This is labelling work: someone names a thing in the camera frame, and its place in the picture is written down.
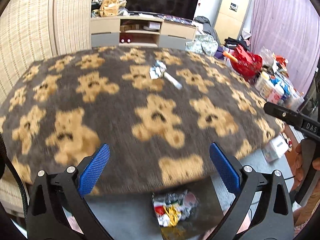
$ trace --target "red plastic bowl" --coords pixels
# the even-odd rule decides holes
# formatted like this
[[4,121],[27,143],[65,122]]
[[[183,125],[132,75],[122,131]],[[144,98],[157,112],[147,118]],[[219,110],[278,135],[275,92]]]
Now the red plastic bowl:
[[252,58],[253,63],[248,63],[246,61],[231,62],[231,65],[235,71],[237,71],[240,75],[243,76],[244,79],[249,80],[256,76],[258,72],[261,71],[262,68],[262,57],[257,54],[253,54],[247,52],[247,54]]

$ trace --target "tv stand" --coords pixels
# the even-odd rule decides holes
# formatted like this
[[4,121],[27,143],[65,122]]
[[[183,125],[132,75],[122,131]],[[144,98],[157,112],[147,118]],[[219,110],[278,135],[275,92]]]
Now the tv stand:
[[[123,29],[122,25],[148,25],[148,22],[160,23],[160,30]],[[193,41],[196,26],[164,21],[158,17],[140,17],[138,15],[110,16],[91,18],[91,46],[141,46],[151,48],[171,48],[185,50],[186,42]],[[130,37],[132,42],[121,43],[120,37]]]

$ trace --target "tissue box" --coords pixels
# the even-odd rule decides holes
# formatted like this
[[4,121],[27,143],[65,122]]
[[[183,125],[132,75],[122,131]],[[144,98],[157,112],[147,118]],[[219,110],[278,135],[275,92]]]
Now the tissue box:
[[272,162],[279,159],[289,149],[284,138],[279,135],[273,138],[263,149],[262,153],[266,161]]

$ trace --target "beige curtain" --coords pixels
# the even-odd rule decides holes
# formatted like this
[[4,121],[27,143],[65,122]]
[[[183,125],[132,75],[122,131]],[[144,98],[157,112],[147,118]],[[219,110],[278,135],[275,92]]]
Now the beige curtain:
[[10,0],[0,17],[0,105],[34,61],[91,48],[91,0]]

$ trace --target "blue gripper pad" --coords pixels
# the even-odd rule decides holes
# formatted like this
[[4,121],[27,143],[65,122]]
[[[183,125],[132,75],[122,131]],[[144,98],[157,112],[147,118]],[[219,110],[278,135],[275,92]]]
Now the blue gripper pad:
[[84,169],[79,178],[78,192],[81,196],[89,194],[96,185],[104,167],[110,157],[110,149],[108,144],[104,144],[92,158],[91,162]]
[[210,145],[209,153],[210,159],[216,167],[228,192],[237,196],[240,193],[241,184],[238,173],[216,143]]

